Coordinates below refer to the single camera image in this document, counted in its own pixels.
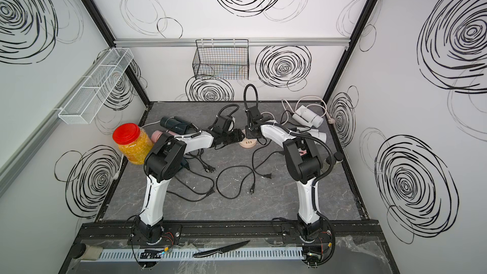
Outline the white hair dryer back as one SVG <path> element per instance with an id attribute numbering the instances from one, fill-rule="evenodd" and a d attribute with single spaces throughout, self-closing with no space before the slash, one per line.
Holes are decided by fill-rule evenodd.
<path id="1" fill-rule="evenodd" d="M 300 125 L 310 128 L 319 128 L 323 124 L 323 118 L 304 105 L 295 110 L 292 118 Z"/>

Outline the white hair dryer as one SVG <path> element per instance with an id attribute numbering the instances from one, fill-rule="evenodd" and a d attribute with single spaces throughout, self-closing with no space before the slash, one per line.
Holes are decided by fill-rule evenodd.
<path id="1" fill-rule="evenodd" d="M 323 143 L 327 141 L 327 133 L 321 132 L 318 129 L 307 130 L 307 133 L 309 133 L 312 137 L 321 140 Z"/>
<path id="2" fill-rule="evenodd" d="M 295 110 L 292 118 L 300 125 L 310 128 L 319 128 L 323 124 L 323 118 L 304 105 Z"/>

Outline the pink hair dryer left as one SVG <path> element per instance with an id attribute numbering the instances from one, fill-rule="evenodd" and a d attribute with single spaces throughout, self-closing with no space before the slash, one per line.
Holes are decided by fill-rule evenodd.
<path id="1" fill-rule="evenodd" d="M 172 133 L 170 131 L 159 131 L 159 130 L 157 130 L 157 131 L 152 133 L 150 139 L 153 143 L 156 143 L 163 134 L 172 135 Z"/>

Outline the black kitchen knife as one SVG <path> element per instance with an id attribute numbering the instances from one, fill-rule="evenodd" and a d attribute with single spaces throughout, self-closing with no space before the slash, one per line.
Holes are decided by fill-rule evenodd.
<path id="1" fill-rule="evenodd" d="M 243 241 L 243 242 L 238 242 L 238 243 L 235 243 L 235 244 L 231 244 L 231 245 L 228 245 L 228 246 L 223 246 L 223 247 L 216 248 L 216 249 L 212 249 L 212 250 L 208 250 L 208 251 L 196 252 L 196 253 L 193 254 L 193 258 L 206 258 L 206 257 L 213 256 L 213 255 L 216 255 L 216 254 L 224 254 L 224 253 L 227 253 L 227 252 L 234 251 L 234 250 L 237 250 L 239 248 L 242 248 L 242 247 L 246 246 L 249 242 L 250 242 L 250 240 Z"/>

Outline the white vent strip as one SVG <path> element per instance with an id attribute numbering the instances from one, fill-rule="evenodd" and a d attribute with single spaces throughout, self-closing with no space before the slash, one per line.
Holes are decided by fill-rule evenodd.
<path id="1" fill-rule="evenodd" d="M 241 247 L 228 252 L 199 252 L 195 248 L 161 249 L 104 249 L 96 262 L 139 262 L 158 263 L 163 261 L 266 261 L 266 260 L 303 260 L 300 247 Z"/>

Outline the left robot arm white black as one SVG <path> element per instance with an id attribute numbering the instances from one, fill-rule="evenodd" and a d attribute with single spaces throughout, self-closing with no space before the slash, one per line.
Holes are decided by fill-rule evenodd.
<path id="1" fill-rule="evenodd" d="M 135 218 L 133 235 L 149 245 L 158 244 L 164 238 L 162 220 L 167 188 L 183 168 L 186 154 L 222 144 L 240 143 L 243 139 L 244 132 L 233 125 L 233 119 L 186 134 L 170 128 L 162 132 L 143 165 L 147 189 L 142 210 Z"/>

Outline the jar with red lid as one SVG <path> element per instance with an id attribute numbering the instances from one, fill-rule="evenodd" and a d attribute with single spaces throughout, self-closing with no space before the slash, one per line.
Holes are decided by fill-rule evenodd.
<path id="1" fill-rule="evenodd" d="M 117 127 L 112 139 L 128 161 L 135 165 L 143 165 L 153 148 L 153 142 L 145 130 L 134 123 Z"/>

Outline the round beige power strip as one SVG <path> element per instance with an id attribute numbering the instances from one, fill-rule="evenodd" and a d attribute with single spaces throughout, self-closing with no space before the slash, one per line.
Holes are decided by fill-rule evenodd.
<path id="1" fill-rule="evenodd" d="M 257 145 L 257 139 L 244 138 L 238 143 L 242 148 L 253 148 Z"/>

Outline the dark green hair dryer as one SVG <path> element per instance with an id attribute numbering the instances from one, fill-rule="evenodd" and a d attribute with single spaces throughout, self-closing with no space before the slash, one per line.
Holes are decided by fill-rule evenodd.
<path id="1" fill-rule="evenodd" d="M 193 123 L 178 116 L 163 116 L 160 121 L 160 126 L 180 135 L 199 132 L 199 128 Z"/>

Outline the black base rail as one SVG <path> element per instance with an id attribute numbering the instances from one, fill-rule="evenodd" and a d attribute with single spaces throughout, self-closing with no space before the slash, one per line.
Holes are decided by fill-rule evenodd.
<path id="1" fill-rule="evenodd" d="M 140 223 L 105 221 L 83 224 L 76 236 L 81 241 L 127 240 L 134 246 L 179 245 L 190 239 L 269 238 L 284 244 L 304 244 L 296 221 L 163 221 L 159 229 L 143 228 Z"/>

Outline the white hair dryer middle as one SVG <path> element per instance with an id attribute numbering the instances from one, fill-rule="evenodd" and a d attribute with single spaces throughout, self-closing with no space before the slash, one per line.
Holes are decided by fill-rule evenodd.
<path id="1" fill-rule="evenodd" d="M 327 133 L 321 132 L 318 129 L 307 130 L 307 133 L 309 133 L 312 137 L 321 140 L 323 143 L 327 141 Z"/>

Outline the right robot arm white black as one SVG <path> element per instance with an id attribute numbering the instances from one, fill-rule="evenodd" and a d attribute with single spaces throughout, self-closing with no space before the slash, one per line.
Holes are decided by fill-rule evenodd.
<path id="1" fill-rule="evenodd" d="M 305 242 L 313 242 L 322 232 L 332 227 L 318 205 L 317 185 L 336 163 L 330 147 L 320 138 L 308 132 L 293 131 L 274 120 L 264 117 L 257 106 L 246 108 L 246 133 L 252 138 L 266 138 L 281 146 L 287 170 L 298 187 L 298 231 Z M 324 160 L 318 150 L 322 146 L 331 157 L 325 172 Z"/>

